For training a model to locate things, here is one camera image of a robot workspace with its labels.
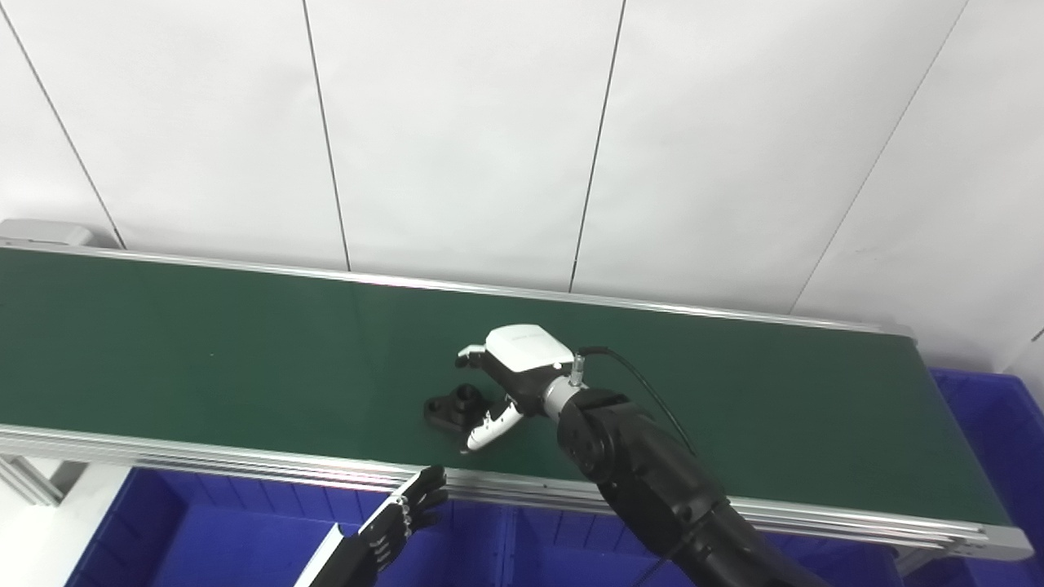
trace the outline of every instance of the green conveyor belt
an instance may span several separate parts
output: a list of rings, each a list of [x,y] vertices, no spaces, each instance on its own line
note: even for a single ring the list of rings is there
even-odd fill
[[[732,495],[1009,523],[909,338],[568,302],[0,250],[0,424],[579,478],[546,419],[467,456],[422,419],[512,323],[628,357]]]

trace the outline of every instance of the metal leg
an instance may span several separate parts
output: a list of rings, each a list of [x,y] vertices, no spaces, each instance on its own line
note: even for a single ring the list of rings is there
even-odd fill
[[[929,562],[947,556],[946,550],[929,550],[926,548],[896,547],[896,568],[900,577],[906,577]]]
[[[57,506],[65,493],[23,456],[0,454],[0,480],[33,506]]]

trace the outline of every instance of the black cable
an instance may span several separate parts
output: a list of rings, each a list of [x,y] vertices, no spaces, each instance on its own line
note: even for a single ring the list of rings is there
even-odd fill
[[[692,448],[692,442],[689,440],[689,435],[685,433],[685,429],[682,428],[682,424],[678,421],[678,418],[674,418],[674,414],[671,413],[669,407],[667,407],[667,403],[663,401],[663,398],[660,397],[660,394],[658,394],[656,390],[652,389],[652,384],[649,383],[648,380],[645,379],[645,377],[642,377],[642,374],[638,372],[638,368],[632,365],[630,360],[623,358],[623,355],[614,351],[613,349],[610,349],[609,347],[583,347],[578,351],[576,351],[576,353],[579,354],[580,356],[588,356],[588,355],[611,356],[615,358],[617,362],[625,367],[627,371],[630,371],[631,374],[635,376],[635,379],[638,379],[638,382],[641,383],[643,388],[645,388],[645,391],[648,392],[648,394],[652,397],[652,400],[656,401],[657,405],[660,406],[660,409],[663,410],[663,413],[667,416],[667,419],[670,420],[670,423],[674,426],[674,429],[678,430],[678,435],[682,437],[682,442],[685,443],[685,447],[689,449],[689,452],[691,452],[692,454],[696,453],[695,449]]]

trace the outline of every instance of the black plastic part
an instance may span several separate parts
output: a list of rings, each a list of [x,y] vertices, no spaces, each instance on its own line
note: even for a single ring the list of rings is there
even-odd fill
[[[577,392],[559,446],[650,551],[701,587],[826,587],[768,544],[674,437],[626,396]]]
[[[493,402],[482,397],[478,388],[464,383],[445,396],[425,400],[424,419],[441,428],[467,433],[482,422],[491,405]]]

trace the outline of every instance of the black robotic arm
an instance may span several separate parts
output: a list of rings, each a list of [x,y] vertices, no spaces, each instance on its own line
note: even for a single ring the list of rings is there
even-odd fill
[[[559,446],[606,502],[646,548],[701,587],[827,587],[736,513],[692,452],[647,412],[624,395],[587,388],[583,365],[582,354],[539,326],[501,327],[484,346],[464,349],[457,366],[483,370],[505,401],[491,406],[461,386],[428,400],[425,415],[464,432],[462,452],[481,449],[526,416],[554,420]]]

